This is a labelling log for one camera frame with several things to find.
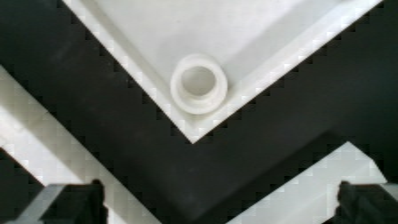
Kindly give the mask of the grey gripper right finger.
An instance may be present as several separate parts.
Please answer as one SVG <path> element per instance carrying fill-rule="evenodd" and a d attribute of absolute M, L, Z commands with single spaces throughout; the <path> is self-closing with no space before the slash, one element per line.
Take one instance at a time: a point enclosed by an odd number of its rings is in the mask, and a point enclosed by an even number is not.
<path fill-rule="evenodd" d="M 383 183 L 378 185 L 392 200 L 398 202 L 398 183 Z"/>

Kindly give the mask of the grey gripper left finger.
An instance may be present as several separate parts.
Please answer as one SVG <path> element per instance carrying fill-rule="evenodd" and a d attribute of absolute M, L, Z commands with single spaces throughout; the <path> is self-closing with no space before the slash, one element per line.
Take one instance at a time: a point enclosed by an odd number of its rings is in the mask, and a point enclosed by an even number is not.
<path fill-rule="evenodd" d="M 44 187 L 17 218 L 10 221 L 10 224 L 44 224 L 40 217 L 49 209 L 63 188 L 65 186 L 61 184 L 49 184 Z"/>

